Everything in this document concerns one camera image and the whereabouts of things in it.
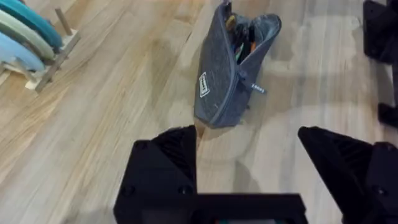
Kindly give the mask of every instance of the black plastic part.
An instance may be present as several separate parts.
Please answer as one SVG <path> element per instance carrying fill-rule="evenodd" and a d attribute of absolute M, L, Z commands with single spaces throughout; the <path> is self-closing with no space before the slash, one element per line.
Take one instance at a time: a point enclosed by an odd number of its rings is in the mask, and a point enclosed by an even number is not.
<path fill-rule="evenodd" d="M 392 107 L 385 103 L 379 104 L 379 121 L 389 126 L 398 128 L 398 64 L 392 65 L 392 82 L 394 86 L 394 101 L 396 106 Z"/>
<path fill-rule="evenodd" d="M 298 136 L 345 224 L 398 221 L 398 150 L 392 144 L 372 146 L 318 127 L 302 127 Z"/>
<path fill-rule="evenodd" d="M 398 53 L 398 13 L 390 6 L 365 1 L 363 19 L 365 54 L 380 62 L 393 63 Z"/>
<path fill-rule="evenodd" d="M 398 105 L 398 1 L 388 0 L 387 5 L 365 1 L 364 52 L 379 62 L 392 64 L 394 98 Z M 379 121 L 398 128 L 398 108 L 380 103 Z"/>
<path fill-rule="evenodd" d="M 220 219 L 307 224 L 297 194 L 197 194 L 196 137 L 189 126 L 134 144 L 114 206 L 118 224 L 214 224 Z"/>

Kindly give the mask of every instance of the light blue plate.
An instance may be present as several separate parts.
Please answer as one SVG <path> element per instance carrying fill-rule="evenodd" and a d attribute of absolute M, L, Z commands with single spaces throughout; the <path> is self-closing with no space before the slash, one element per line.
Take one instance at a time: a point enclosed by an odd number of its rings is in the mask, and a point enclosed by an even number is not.
<path fill-rule="evenodd" d="M 12 63 L 19 58 L 28 70 L 44 70 L 43 62 L 20 43 L 0 33 L 0 61 Z"/>
<path fill-rule="evenodd" d="M 0 9 L 36 30 L 55 50 L 62 47 L 62 38 L 49 22 L 18 0 L 0 0 Z"/>

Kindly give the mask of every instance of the zipper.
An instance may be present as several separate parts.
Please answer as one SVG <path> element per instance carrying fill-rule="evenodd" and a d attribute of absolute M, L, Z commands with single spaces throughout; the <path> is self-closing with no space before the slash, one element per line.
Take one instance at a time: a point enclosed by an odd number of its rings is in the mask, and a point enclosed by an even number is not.
<path fill-rule="evenodd" d="M 215 124 L 218 120 L 220 120 L 220 115 L 221 114 L 223 114 L 224 113 L 224 111 L 225 111 L 225 109 L 226 109 L 226 107 L 227 107 L 227 105 L 229 105 L 229 103 L 231 102 L 231 99 L 232 99 L 232 97 L 233 97 L 233 95 L 231 95 L 231 94 L 228 94 L 229 92 L 230 92 L 230 90 L 232 89 L 232 88 L 234 88 L 234 86 L 236 87 L 236 85 L 238 84 L 238 77 L 236 77 L 236 68 L 238 67 L 238 64 L 236 63 L 236 60 L 235 60 L 235 58 L 233 57 L 233 53 L 232 53 L 232 50 L 231 50 L 231 42 L 230 42 L 230 40 L 229 40 L 229 37 L 228 37 L 228 34 L 227 34 L 227 32 L 226 32 L 226 26 L 225 26 L 225 22 L 224 22 L 224 18 L 223 18 L 223 15 L 222 15 L 222 13 L 221 13 L 221 8 L 219 7 L 218 9 L 217 9 L 217 14 L 218 14 L 218 19 L 221 21 L 221 27 L 222 27 L 222 32 L 223 32 L 223 36 L 224 36 L 224 39 L 226 39 L 226 43 L 227 43 L 227 51 L 228 51 L 228 57 L 229 57 L 229 63 L 231 64 L 231 65 L 234 65 L 233 66 L 233 71 L 231 71 L 231 72 L 233 72 L 233 76 L 231 77 L 233 80 L 232 80 L 232 82 L 233 82 L 233 84 L 231 85 L 231 86 L 229 86 L 228 87 L 228 91 L 227 91 L 227 99 L 225 99 L 225 101 L 223 102 L 223 105 L 222 105 L 222 108 L 219 110 L 219 112 L 216 114 L 217 115 L 217 117 L 214 117 L 213 118 L 213 120 L 212 120 L 212 122 L 211 122 L 211 124 Z"/>

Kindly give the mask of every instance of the wooden floor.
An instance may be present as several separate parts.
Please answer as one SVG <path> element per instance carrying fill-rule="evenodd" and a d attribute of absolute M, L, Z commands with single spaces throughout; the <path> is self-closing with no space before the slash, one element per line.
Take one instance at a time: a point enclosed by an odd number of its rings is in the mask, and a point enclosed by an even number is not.
<path fill-rule="evenodd" d="M 363 0 L 234 0 L 276 13 L 282 31 L 264 60 L 251 110 L 235 128 L 198 125 L 200 192 L 298 192 L 310 223 L 341 214 L 297 138 L 321 126 L 398 143 L 377 121 L 391 102 L 388 68 L 363 55 Z M 23 77 L 0 86 L 0 223 L 115 223 L 111 209 L 133 142 L 195 122 L 200 46 L 219 1 L 28 0 L 82 39 L 36 95 Z"/>

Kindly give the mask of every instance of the gray pencil case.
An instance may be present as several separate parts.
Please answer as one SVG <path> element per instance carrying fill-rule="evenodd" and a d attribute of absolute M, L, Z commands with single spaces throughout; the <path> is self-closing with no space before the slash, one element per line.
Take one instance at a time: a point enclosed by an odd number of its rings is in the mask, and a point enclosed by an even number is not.
<path fill-rule="evenodd" d="M 256 79 L 275 37 L 281 28 L 277 15 L 253 20 L 234 14 L 237 24 L 254 26 L 257 47 L 237 63 L 226 30 L 226 5 L 217 7 L 209 33 L 203 42 L 195 93 L 195 116 L 211 128 L 239 124 L 253 90 L 265 93 Z"/>

